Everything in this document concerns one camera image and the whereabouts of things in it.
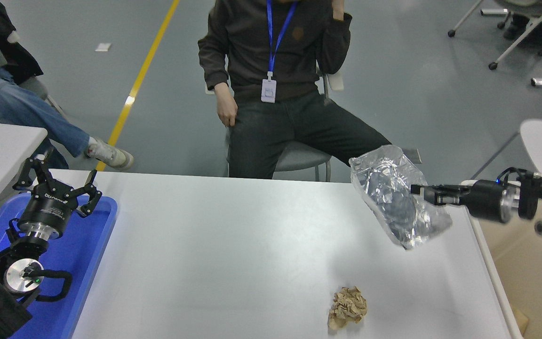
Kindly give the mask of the person's right hand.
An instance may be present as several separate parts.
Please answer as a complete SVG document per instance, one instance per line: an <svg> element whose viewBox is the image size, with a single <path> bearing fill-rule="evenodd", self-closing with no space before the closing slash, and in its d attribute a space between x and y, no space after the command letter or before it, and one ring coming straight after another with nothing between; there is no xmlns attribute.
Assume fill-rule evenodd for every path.
<svg viewBox="0 0 542 339"><path fill-rule="evenodd" d="M217 115L225 127L234 127L237 117L238 105L231 94L227 83L218 83L214 86L217 103Z"/></svg>

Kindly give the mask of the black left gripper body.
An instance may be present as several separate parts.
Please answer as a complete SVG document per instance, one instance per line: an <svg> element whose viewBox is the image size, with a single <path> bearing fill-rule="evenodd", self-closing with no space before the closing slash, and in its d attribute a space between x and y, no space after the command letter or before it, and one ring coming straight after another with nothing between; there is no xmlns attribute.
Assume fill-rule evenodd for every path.
<svg viewBox="0 0 542 339"><path fill-rule="evenodd" d="M32 190L24 213L18 221L18 228L27 232L30 225L46 225L56 232L64 232L72 211L77 208L77 197L71 196L73 187L55 182L52 187L39 183Z"/></svg>

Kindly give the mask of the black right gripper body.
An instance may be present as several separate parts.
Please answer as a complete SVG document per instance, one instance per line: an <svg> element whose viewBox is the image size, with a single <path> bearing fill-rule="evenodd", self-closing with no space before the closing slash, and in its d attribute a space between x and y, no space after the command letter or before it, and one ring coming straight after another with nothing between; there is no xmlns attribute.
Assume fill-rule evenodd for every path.
<svg viewBox="0 0 542 339"><path fill-rule="evenodd" d="M505 187L490 180L478 180L469 193L469 213L471 216L489 221L505 223L502 209Z"/></svg>

